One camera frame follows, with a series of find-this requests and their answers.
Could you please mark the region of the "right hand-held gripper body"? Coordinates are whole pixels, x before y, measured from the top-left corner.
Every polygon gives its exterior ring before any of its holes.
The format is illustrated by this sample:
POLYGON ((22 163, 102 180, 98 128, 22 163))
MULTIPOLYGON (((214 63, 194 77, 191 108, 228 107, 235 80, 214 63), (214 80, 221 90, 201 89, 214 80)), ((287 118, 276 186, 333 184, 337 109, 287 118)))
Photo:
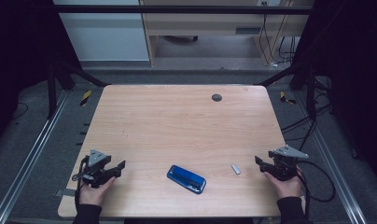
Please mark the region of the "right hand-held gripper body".
POLYGON ((297 160, 308 159, 309 155, 285 145, 270 151, 269 157, 273 160, 273 164, 267 163, 264 171, 279 181, 287 181, 297 175, 297 160))

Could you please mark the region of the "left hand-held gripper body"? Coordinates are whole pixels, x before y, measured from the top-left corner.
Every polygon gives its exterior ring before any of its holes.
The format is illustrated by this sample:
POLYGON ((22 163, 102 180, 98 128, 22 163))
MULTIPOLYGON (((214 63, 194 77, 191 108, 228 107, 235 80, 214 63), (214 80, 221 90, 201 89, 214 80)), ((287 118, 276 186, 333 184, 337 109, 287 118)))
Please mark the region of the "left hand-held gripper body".
POLYGON ((105 169, 105 166, 111 162, 111 157, 98 150, 92 149, 86 161, 83 171, 83 181, 91 184, 93 188, 99 188, 105 184, 112 176, 113 170, 117 167, 105 169))

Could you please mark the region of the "blue stapler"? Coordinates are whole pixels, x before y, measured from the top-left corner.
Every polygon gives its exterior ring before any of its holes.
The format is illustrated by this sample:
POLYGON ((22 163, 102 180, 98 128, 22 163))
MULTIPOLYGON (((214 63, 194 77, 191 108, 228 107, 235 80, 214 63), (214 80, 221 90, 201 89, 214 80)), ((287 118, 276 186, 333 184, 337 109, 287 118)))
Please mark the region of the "blue stapler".
POLYGON ((167 172, 167 177, 181 187, 196 194, 201 194, 206 186, 206 180, 202 176, 194 174, 177 165, 172 165, 170 167, 167 172))

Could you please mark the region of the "person's right hand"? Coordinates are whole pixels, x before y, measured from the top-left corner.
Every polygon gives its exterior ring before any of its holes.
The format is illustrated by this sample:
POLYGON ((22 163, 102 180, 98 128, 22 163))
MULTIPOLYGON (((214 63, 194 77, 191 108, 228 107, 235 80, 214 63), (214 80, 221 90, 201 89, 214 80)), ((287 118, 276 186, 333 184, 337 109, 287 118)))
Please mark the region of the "person's right hand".
POLYGON ((279 199, 300 197, 301 182, 297 176, 294 176, 287 181, 280 181, 268 172, 265 172, 264 175, 274 186, 279 199))

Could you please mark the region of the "person's left hand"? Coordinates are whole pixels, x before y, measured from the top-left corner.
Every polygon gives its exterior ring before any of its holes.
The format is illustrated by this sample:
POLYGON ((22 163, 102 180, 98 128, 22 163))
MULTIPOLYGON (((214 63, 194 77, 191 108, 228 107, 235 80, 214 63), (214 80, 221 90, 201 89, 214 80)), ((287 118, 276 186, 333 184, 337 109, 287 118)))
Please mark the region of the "person's left hand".
POLYGON ((79 203, 101 206, 108 190, 113 186, 116 178, 111 177, 99 188, 93 188, 84 182, 80 184, 79 203))

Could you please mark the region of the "grey tape piece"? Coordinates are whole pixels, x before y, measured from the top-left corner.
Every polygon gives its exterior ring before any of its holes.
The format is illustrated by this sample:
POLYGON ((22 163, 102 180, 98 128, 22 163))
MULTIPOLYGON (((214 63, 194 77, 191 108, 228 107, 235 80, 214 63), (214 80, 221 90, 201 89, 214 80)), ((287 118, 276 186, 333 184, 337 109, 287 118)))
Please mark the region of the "grey tape piece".
POLYGON ((62 196, 74 197, 76 195, 76 191, 74 189, 57 189, 54 195, 56 197, 62 197, 62 196))

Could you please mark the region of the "yellow clamp right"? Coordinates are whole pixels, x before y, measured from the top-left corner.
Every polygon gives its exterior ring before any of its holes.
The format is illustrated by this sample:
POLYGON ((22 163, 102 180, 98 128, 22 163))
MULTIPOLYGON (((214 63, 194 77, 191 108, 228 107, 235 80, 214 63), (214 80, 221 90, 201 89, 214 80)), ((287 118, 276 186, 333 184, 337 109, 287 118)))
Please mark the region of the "yellow clamp right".
POLYGON ((283 91, 280 91, 280 100, 281 100, 281 102, 285 102, 285 103, 288 103, 288 104, 291 104, 291 105, 295 105, 297 103, 295 100, 287 99, 286 95, 283 91))

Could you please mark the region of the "black curtain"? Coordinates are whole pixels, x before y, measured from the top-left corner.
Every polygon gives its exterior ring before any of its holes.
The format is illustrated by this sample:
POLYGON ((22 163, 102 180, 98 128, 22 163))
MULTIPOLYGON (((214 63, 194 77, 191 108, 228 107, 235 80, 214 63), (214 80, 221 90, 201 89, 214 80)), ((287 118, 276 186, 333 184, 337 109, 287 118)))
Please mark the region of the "black curtain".
POLYGON ((313 69, 351 146, 377 177, 377 0, 314 0, 297 55, 315 44, 313 69))
POLYGON ((54 61, 80 63, 53 0, 0 0, 0 137, 22 90, 47 79, 54 61))

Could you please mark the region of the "white cabinet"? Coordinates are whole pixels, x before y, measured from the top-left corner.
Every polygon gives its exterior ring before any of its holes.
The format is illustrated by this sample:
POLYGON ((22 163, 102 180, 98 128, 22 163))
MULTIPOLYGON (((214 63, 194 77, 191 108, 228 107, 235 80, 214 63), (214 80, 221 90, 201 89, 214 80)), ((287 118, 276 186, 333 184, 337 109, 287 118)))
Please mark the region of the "white cabinet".
POLYGON ((81 62, 148 61, 142 15, 138 13, 61 13, 81 62))

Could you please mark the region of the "black horizontal bar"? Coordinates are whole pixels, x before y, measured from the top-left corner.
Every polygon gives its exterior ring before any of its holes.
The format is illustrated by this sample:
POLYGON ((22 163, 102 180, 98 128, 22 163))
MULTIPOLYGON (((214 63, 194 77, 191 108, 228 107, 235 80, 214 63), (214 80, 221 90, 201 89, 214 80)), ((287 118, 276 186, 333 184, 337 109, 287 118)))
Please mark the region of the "black horizontal bar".
POLYGON ((223 7, 223 6, 85 6, 57 5, 60 13, 171 13, 171 14, 271 14, 310 15, 312 7, 223 7))

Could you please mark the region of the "aluminium floor rail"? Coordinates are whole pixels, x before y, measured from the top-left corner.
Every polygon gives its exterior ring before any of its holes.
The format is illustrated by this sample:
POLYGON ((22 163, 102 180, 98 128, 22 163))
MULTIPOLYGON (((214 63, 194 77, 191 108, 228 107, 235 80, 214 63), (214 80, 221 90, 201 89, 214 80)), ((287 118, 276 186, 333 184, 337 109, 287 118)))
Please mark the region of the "aluminium floor rail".
POLYGON ((328 99, 325 96, 315 96, 311 103, 314 103, 316 123, 313 127, 314 140, 322 161, 330 175, 336 189, 336 195, 342 203, 346 215, 349 217, 351 224, 368 224, 361 207, 359 206, 354 193, 352 192, 342 170, 336 160, 333 158, 330 148, 319 128, 320 120, 317 117, 321 106, 329 108, 328 99))
POLYGON ((0 202, 0 224, 5 224, 12 208, 21 195, 22 189, 25 186, 31 172, 33 171, 35 164, 43 151, 45 144, 49 140, 49 136, 52 133, 55 124, 57 123, 65 105, 66 100, 70 96, 70 91, 62 91, 57 101, 56 109, 51 114, 42 127, 40 134, 35 139, 33 146, 31 147, 25 161, 22 163, 20 170, 13 179, 7 193, 5 194, 2 202, 0 202))

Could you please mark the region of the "black frame strut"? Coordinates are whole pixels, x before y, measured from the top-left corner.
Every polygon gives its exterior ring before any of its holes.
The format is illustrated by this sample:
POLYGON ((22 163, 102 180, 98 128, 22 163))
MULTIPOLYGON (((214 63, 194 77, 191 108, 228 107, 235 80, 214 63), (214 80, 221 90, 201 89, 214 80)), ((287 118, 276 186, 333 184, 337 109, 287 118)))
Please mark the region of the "black frame strut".
POLYGON ((259 85, 268 87, 275 81, 288 75, 293 76, 289 83, 291 90, 298 91, 302 88, 303 85, 306 85, 306 112, 309 115, 310 119, 315 120, 316 114, 314 102, 314 69, 310 63, 293 63, 291 66, 279 72, 278 74, 259 82, 259 85))
POLYGON ((86 73, 82 68, 75 67, 67 62, 53 62, 47 72, 48 93, 49 93, 49 114, 51 119, 57 111, 56 81, 59 81, 64 90, 72 90, 75 82, 71 75, 78 75, 97 87, 106 87, 108 83, 86 73))

